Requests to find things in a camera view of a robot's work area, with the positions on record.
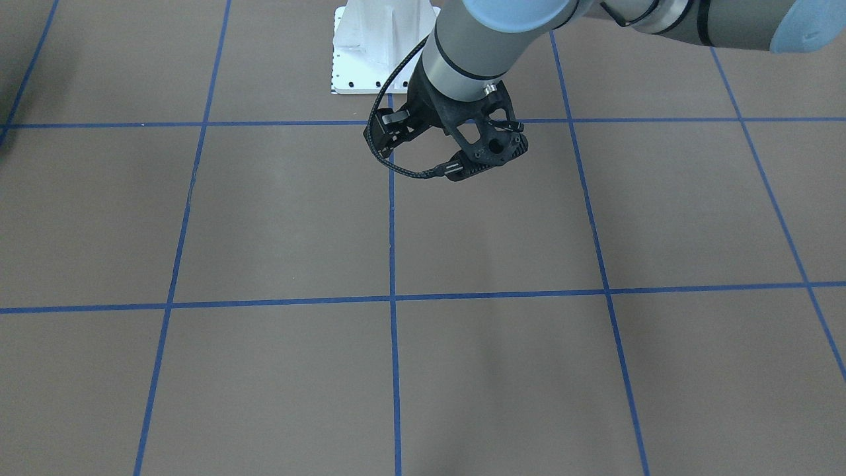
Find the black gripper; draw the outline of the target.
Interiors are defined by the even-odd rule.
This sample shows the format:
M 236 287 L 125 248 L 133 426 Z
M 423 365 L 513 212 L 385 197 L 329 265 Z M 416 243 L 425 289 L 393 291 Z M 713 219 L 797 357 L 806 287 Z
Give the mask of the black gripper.
M 401 144 L 419 138 L 430 128 L 441 129 L 445 136 L 452 136 L 452 130 L 444 126 L 442 112 L 449 116 L 448 111 L 456 104 L 455 99 L 434 87 L 425 69 L 414 69 L 404 109 L 378 108 L 375 126 L 365 127 L 365 143 L 375 157 L 388 159 Z

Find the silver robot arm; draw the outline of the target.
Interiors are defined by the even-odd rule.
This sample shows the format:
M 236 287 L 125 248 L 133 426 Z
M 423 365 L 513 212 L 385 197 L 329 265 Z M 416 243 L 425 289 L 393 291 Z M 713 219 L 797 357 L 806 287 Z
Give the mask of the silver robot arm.
M 417 63 L 405 105 L 369 114 L 372 153 L 386 159 L 429 127 L 451 135 L 498 108 L 513 117 L 502 78 L 536 39 L 582 17 L 696 46 L 785 54 L 827 46 L 844 28 L 844 2 L 448 1 L 408 55 Z

